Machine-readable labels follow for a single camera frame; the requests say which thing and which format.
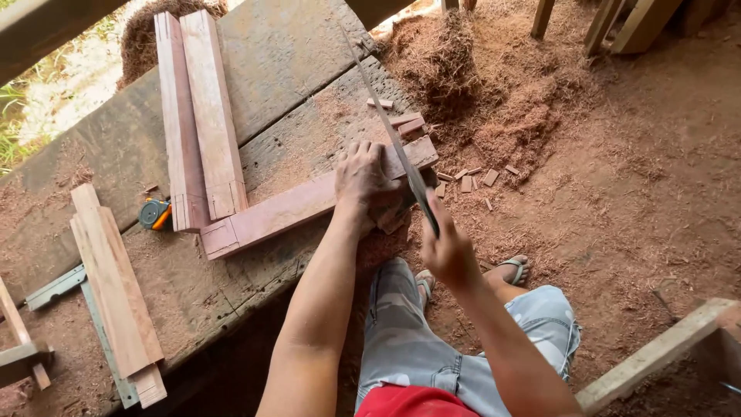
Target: person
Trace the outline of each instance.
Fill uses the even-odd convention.
[[[290,300],[257,416],[334,416],[337,373],[368,209],[399,189],[380,166],[383,146],[352,144],[339,156],[332,221]],[[397,258],[370,288],[356,416],[578,416],[565,383],[579,327],[555,287],[512,283],[530,273],[517,256],[482,274],[471,240],[428,190],[439,238],[425,221],[417,279]],[[435,280],[471,319],[484,352],[462,355],[423,315]]]

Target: flip flop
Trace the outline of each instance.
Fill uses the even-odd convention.
[[[519,279],[522,277],[522,266],[524,264],[512,257],[502,263],[497,264],[497,266],[505,265],[505,264],[515,265],[517,267],[517,275],[514,276],[514,279],[510,283],[510,285],[517,285],[517,283],[519,282]]]
[[[430,284],[427,283],[427,280],[424,279],[424,276],[430,275],[432,277],[432,287],[430,288]],[[425,269],[424,271],[420,272],[419,274],[414,277],[414,280],[416,281],[417,285],[421,285],[425,288],[425,292],[427,293],[427,302],[430,302],[430,299],[432,299],[432,290],[435,288],[435,284],[437,283],[437,278],[435,278],[434,275],[430,273],[429,269]]]

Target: dirt floor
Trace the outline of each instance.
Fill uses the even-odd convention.
[[[570,371],[578,392],[702,300],[741,298],[741,8],[702,36],[665,34],[645,55],[591,60],[582,39],[595,4],[558,2],[543,42],[528,35],[534,8],[480,1],[472,16],[412,19],[395,27],[382,60],[440,124],[438,171],[520,170],[503,171],[492,188],[484,170],[478,191],[450,187],[445,205],[479,259],[526,254],[528,288],[563,289],[583,327]],[[390,246],[414,272],[423,269],[421,222],[415,211],[408,239]],[[367,282],[359,279],[340,371],[341,416],[352,414]],[[289,297],[223,342],[236,356],[175,413],[254,413]],[[461,352],[481,350],[443,285],[428,320]],[[733,415],[733,395],[687,357],[602,415]]]

